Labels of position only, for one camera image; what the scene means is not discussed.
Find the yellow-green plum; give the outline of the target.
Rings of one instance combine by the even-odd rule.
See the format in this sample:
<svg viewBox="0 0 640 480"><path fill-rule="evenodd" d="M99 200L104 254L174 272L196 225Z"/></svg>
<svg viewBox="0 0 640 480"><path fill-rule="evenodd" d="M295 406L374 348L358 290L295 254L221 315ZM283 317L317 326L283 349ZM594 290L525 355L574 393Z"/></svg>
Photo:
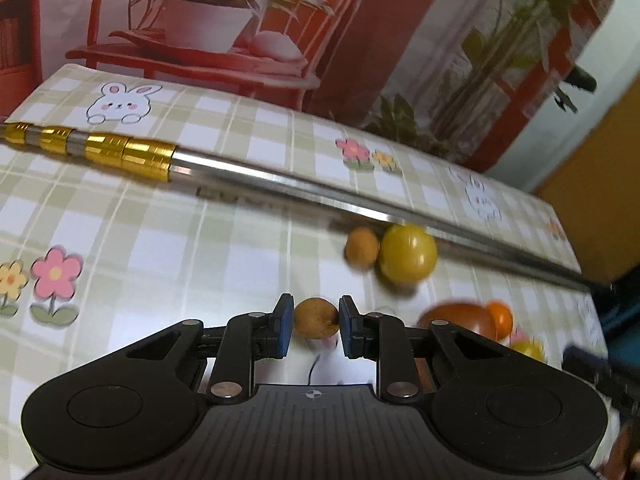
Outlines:
<svg viewBox="0 0 640 480"><path fill-rule="evenodd" d="M437 259L435 239L422 226L394 224L382 237L378 266L392 283L413 286L433 273Z"/></svg>
<svg viewBox="0 0 640 480"><path fill-rule="evenodd" d="M514 341L510 344L510 348L536 361L544 362L546 360L546 357L544 356L544 348L542 348L542 345L536 340L521 339Z"/></svg>

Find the brown longan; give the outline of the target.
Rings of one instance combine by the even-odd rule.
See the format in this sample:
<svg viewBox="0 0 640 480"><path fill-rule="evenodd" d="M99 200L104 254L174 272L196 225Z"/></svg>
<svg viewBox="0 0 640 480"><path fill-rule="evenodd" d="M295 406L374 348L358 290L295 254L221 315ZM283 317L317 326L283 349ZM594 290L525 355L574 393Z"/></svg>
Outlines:
<svg viewBox="0 0 640 480"><path fill-rule="evenodd" d="M294 326L307 339L326 339L338 332L338 311L328 300L308 298L294 309Z"/></svg>
<svg viewBox="0 0 640 480"><path fill-rule="evenodd" d="M380 242L375 232L365 226L348 234L344 254L347 263L360 270L371 269L378 261Z"/></svg>

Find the orange mandarin back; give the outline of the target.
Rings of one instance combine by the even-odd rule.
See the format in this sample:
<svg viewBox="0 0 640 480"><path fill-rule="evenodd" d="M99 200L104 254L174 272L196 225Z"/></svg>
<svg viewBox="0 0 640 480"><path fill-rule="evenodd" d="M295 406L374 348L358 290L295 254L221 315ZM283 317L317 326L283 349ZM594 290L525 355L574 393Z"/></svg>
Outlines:
<svg viewBox="0 0 640 480"><path fill-rule="evenodd" d="M514 325L514 317L509 306L502 301L494 300L486 304L486 310L494 320L496 339L503 340L508 338Z"/></svg>

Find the large dark red apple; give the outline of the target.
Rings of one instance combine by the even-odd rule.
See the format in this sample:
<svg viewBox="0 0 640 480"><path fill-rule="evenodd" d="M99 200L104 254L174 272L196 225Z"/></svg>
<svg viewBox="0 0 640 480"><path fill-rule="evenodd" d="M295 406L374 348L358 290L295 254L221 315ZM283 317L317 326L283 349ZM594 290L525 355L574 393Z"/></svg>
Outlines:
<svg viewBox="0 0 640 480"><path fill-rule="evenodd" d="M459 325L480 336L497 341L497 327L489 311L472 302L443 302L424 311L416 326L427 328L434 320L444 320Z"/></svg>

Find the teal curtain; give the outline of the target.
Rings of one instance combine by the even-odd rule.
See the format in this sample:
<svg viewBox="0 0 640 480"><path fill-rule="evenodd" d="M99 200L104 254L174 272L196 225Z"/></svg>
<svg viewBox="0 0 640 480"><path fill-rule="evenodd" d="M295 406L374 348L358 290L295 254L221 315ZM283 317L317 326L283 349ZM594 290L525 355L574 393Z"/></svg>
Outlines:
<svg viewBox="0 0 640 480"><path fill-rule="evenodd" d="M635 266L592 294L610 357L639 366L640 269Z"/></svg>

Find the yellow-green plum by pole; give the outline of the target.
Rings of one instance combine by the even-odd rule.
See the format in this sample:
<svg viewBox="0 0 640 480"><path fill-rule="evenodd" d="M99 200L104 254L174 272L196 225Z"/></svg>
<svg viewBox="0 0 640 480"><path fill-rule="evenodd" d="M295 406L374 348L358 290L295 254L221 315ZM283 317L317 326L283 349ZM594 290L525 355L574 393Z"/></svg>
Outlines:
<svg viewBox="0 0 640 480"><path fill-rule="evenodd" d="M382 237L378 266L392 283L413 286L433 273L437 259L435 239L422 226L394 224Z"/></svg>

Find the wooden headboard panel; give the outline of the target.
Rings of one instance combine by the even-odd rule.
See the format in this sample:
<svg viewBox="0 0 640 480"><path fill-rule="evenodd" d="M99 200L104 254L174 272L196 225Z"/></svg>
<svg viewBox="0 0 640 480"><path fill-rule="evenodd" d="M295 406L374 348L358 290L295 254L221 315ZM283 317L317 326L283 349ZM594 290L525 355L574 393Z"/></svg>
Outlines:
<svg viewBox="0 0 640 480"><path fill-rule="evenodd" d="M639 83L535 194L553 206L582 274L608 283L639 263Z"/></svg>

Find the checkered bunny tablecloth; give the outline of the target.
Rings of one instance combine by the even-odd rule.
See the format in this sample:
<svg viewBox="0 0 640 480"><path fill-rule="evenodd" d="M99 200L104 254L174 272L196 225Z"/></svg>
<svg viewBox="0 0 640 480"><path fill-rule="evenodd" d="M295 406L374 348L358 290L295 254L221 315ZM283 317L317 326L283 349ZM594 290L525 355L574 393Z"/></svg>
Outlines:
<svg viewBox="0 0 640 480"><path fill-rule="evenodd" d="M133 124L88 115L106 84L139 77L67 64L43 84L1 76L1 115L14 122L148 136L371 195L561 263L578 261L554 209L534 196L412 148L233 94L157 82ZM35 465L21 432L27 397L48 379L185 318L221 325L296 300L354 298L414 323L434 304L504 302L518 336L558 365L570 344L605 354L590 296L440 257L413 292L393 292L344 260L348 229L321 210L262 197L201 195L35 150L1 150L1 261L31 266L50 248L84 265L70 300L26 286L1 310L1 474Z"/></svg>

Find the silver gold metal pole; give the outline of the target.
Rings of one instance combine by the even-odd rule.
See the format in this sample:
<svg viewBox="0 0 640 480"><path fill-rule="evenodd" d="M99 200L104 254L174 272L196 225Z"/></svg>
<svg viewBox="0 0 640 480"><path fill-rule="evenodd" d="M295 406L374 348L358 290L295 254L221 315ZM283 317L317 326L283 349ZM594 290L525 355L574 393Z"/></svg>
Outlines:
<svg viewBox="0 0 640 480"><path fill-rule="evenodd" d="M209 190L225 185L239 192L311 204L378 223L420 224L442 244L456 248L466 258L474 258L485 266L592 294L606 295L613 290L611 285L588 280L559 263L426 212L314 182L290 172L182 148L161 140L111 132L85 132L63 126L37 126L29 122L4 122L1 141L39 148L43 153L58 157L88 160L100 168L112 168L157 182L183 181Z"/></svg>

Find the printed room backdrop cloth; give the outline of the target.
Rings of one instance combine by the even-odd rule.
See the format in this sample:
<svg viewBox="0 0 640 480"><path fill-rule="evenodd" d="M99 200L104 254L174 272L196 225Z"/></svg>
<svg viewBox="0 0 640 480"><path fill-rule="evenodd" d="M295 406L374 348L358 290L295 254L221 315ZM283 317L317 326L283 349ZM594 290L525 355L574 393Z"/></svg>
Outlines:
<svg viewBox="0 0 640 480"><path fill-rule="evenodd" d="M484 172L614 0L1 0L1 110L66 61L329 118Z"/></svg>

